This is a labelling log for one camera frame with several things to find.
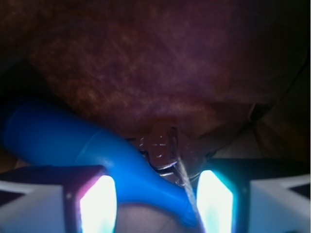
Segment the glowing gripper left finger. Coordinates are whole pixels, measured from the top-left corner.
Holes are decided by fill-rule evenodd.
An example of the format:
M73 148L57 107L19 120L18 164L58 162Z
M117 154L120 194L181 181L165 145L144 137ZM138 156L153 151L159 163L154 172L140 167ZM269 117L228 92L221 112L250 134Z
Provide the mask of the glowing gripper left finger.
M3 233L112 233L115 182L103 166L25 166L0 175Z

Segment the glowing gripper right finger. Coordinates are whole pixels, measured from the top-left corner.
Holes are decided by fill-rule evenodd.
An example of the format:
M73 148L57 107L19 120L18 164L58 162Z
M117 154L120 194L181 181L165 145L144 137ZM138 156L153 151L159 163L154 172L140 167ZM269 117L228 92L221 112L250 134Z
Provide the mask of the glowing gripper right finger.
M310 165L294 160L211 159L197 208L207 233L308 233Z

